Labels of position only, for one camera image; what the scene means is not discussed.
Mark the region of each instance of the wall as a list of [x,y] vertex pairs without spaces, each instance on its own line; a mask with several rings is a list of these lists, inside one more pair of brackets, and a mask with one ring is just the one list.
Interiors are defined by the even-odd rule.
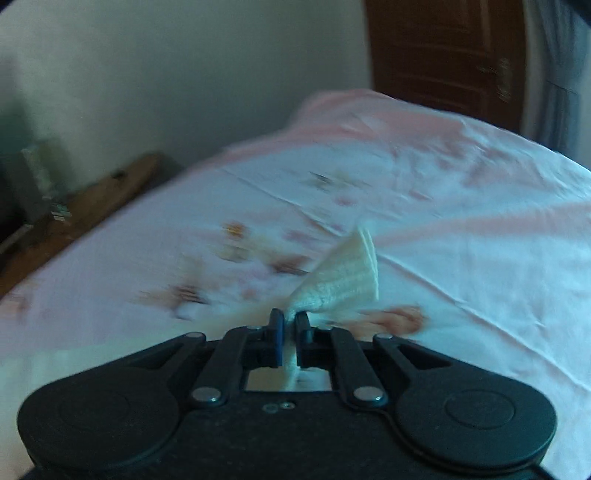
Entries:
[[540,22],[534,11],[534,0],[524,0],[527,69],[521,134],[533,139],[538,128],[544,95],[545,45]]
[[581,127],[576,158],[581,165],[591,169],[591,35],[589,36],[587,66],[583,73],[579,92],[581,95]]
[[369,86],[361,0],[16,0],[0,118],[57,138],[73,189],[161,149],[182,166],[281,128],[320,89]]

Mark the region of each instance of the bedsheet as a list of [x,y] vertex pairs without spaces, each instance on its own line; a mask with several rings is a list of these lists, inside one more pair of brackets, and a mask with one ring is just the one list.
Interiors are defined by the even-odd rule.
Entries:
[[584,480],[590,213],[591,173],[510,132],[365,90],[315,96],[285,131],[143,197],[1,301],[1,478],[28,468],[14,418],[32,390],[138,338],[265,323],[363,225],[375,307],[419,305],[430,320],[413,339],[542,391],[558,413],[544,465]]

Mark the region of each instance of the white cloth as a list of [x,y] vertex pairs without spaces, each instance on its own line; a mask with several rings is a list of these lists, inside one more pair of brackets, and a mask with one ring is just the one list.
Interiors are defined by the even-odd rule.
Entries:
[[358,228],[291,294],[287,321],[297,312],[341,312],[377,301],[378,260],[371,234]]
[[325,371],[301,369],[297,365],[296,345],[290,335],[294,316],[303,311],[322,314],[309,315],[310,324],[317,326],[326,319],[377,301],[378,286],[378,261],[371,234],[365,228],[357,228],[306,276],[288,299],[283,367],[252,372],[248,388],[264,391],[330,390]]

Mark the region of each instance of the brown door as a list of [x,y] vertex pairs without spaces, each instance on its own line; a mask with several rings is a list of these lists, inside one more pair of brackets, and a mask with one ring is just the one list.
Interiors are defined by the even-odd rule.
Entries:
[[365,0],[374,88],[519,131],[522,0]]

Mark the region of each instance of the metal screw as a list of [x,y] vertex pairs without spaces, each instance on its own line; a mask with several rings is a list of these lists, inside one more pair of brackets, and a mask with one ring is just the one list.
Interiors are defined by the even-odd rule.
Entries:
[[353,392],[353,396],[363,403],[374,403],[384,397],[384,392],[378,387],[359,387]]
[[277,405],[276,403],[267,403],[262,406],[262,410],[265,413],[277,413],[279,411],[279,405]]
[[211,404],[222,398],[222,392],[213,387],[199,387],[191,392],[194,401],[202,404]]

